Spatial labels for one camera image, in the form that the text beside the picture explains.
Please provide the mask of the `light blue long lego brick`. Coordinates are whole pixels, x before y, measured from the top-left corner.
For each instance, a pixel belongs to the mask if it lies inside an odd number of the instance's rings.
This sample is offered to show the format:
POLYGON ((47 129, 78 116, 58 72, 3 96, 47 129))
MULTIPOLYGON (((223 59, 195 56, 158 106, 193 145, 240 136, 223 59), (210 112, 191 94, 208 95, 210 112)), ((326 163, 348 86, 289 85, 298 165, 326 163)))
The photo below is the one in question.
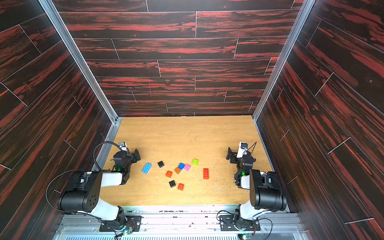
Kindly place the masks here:
POLYGON ((150 169, 152 168, 152 164, 150 164, 150 163, 146 163, 145 165, 144 165, 144 167, 142 168, 142 173, 144 173, 144 174, 148 174, 148 172, 150 171, 150 169))

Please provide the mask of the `red lego brick small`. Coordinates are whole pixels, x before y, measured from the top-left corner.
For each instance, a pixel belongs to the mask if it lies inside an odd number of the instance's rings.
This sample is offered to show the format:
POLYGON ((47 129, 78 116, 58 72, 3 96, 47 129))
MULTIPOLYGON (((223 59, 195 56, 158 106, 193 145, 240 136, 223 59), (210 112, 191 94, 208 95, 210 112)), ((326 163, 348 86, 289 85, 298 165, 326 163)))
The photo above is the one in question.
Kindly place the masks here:
POLYGON ((173 175, 173 172, 172 172, 172 171, 167 171, 166 176, 167 176, 168 178, 171 178, 172 175, 173 175))

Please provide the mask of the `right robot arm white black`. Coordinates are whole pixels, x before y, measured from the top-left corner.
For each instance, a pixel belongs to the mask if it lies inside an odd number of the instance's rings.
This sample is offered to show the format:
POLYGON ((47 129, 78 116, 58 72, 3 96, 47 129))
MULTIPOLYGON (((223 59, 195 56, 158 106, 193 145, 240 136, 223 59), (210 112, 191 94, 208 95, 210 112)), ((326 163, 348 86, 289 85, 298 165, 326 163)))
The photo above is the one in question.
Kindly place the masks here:
POLYGON ((248 190, 250 194, 250 199, 235 209, 231 222, 234 227, 240 231, 251 227, 255 229, 257 218, 261 215, 286 209, 287 198, 276 173, 254 169, 256 159, 248 150, 247 144, 241 143, 237 152, 228 148, 226 159, 237 167, 237 172, 234 174, 236 186, 248 190))

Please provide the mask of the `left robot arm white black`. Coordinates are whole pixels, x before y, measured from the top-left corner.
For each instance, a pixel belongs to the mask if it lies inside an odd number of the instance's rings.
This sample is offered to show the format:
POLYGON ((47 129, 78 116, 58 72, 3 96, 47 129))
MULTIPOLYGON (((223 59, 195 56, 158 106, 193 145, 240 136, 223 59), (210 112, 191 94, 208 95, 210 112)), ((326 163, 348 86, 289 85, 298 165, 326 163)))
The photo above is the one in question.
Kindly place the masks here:
POLYGON ((132 154, 119 151, 114 155, 115 165, 111 171, 75 171, 58 200, 58 209, 89 214, 105 225, 112 225, 116 231, 122 230, 128 223, 124 210, 102 200, 101 188, 125 185, 130 178, 132 164, 140 160, 137 149, 132 154))

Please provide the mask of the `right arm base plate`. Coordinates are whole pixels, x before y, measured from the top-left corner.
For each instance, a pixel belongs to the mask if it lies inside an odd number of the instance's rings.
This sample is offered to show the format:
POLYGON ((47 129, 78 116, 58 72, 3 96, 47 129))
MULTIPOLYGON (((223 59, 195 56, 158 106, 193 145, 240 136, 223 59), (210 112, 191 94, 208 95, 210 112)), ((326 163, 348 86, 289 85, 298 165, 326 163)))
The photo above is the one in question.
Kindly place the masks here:
POLYGON ((222 232, 257 232, 261 230, 258 221, 250 221, 238 218, 234 219, 233 215, 219 215, 220 230, 222 232))

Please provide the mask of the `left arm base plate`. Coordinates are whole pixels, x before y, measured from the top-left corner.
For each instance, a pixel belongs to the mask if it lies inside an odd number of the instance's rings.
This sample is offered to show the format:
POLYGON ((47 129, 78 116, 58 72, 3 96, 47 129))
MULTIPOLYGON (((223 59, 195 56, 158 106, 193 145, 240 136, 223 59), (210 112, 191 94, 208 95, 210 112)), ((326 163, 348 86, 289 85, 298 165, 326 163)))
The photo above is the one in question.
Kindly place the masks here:
POLYGON ((142 223, 142 216, 125 216, 124 223, 118 221, 102 221, 99 232, 101 233, 125 233, 138 232, 142 223))

